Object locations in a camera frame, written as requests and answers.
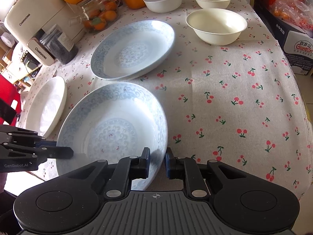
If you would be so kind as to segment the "white swirl pattern plate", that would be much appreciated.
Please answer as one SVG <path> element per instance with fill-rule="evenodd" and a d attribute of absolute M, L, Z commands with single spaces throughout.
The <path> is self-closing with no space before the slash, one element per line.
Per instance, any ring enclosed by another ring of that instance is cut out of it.
<path fill-rule="evenodd" d="M 47 138 L 60 120 L 66 97 L 67 86 L 61 76 L 55 76 L 47 81 L 29 108 L 25 128 Z"/>

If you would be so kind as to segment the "blue patterned plate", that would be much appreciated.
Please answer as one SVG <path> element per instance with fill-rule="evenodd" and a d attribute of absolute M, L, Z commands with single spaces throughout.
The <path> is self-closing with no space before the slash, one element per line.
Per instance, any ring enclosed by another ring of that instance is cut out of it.
<path fill-rule="evenodd" d="M 101 41 L 91 56 L 91 71 L 108 81 L 138 78 L 169 56 L 174 41 L 174 29 L 165 22 L 143 20 L 127 24 Z"/>
<path fill-rule="evenodd" d="M 165 157 L 168 125 L 158 99 L 134 83 L 100 87 L 81 99 L 66 117 L 57 146 L 70 147 L 71 159 L 56 160 L 58 175 L 97 160 L 117 163 L 150 149 L 148 178 L 132 182 L 133 190 L 146 190 Z"/>

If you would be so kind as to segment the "large cream bowl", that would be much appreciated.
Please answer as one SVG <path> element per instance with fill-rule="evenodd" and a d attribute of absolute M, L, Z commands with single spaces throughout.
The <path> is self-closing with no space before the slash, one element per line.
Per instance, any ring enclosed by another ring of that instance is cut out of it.
<path fill-rule="evenodd" d="M 196 10 L 186 17 L 186 23 L 202 41 L 215 46 L 235 42 L 248 27 L 243 16 L 218 8 Z"/>

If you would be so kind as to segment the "white ceramic bowl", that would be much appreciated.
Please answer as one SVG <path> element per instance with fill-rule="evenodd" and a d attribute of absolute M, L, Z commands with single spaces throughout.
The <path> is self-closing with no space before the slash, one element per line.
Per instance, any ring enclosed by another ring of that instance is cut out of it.
<path fill-rule="evenodd" d="M 180 7 L 182 0 L 143 0 L 146 7 L 155 13 L 167 13 Z"/>

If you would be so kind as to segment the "clear jar dark contents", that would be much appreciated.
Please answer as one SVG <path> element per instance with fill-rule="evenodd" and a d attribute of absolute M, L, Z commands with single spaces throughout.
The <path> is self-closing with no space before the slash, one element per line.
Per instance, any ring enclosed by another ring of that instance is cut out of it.
<path fill-rule="evenodd" d="M 57 24 L 40 38 L 40 43 L 64 65 L 73 60 L 78 53 L 78 47 Z"/>

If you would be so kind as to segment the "cream air fryer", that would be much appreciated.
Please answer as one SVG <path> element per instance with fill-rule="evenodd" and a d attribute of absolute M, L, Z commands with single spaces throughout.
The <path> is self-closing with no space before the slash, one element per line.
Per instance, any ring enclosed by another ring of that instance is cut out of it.
<path fill-rule="evenodd" d="M 75 11 L 63 0 L 18 0 L 7 13 L 4 25 L 37 61 L 49 66 L 55 59 L 40 44 L 39 35 L 57 24 L 77 43 L 85 31 L 81 25 L 69 25 L 68 20 L 75 16 Z"/>

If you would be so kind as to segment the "glass jar of tangerines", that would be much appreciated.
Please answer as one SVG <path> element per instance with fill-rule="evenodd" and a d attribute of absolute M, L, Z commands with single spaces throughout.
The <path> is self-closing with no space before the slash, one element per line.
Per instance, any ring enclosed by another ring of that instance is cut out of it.
<path fill-rule="evenodd" d="M 87 32 L 100 32 L 111 26 L 119 17 L 114 0 L 83 0 L 76 5 L 77 16 L 68 20 L 69 26 L 81 25 Z"/>

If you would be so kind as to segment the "dark Ganten water carton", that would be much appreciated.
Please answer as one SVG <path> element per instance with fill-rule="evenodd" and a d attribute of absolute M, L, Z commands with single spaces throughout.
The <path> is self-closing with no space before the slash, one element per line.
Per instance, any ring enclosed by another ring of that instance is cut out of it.
<path fill-rule="evenodd" d="M 266 9 L 256 9 L 257 14 L 269 28 L 296 74 L 308 75 L 312 72 L 312 38 L 299 27 L 285 22 Z"/>

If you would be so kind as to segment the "plastic bag of fruit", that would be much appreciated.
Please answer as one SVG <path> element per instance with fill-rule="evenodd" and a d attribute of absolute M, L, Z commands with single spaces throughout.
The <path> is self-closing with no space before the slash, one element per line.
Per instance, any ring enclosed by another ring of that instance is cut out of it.
<path fill-rule="evenodd" d="M 275 17 L 300 27 L 312 38 L 312 3 L 309 0 L 275 0 L 270 6 Z"/>

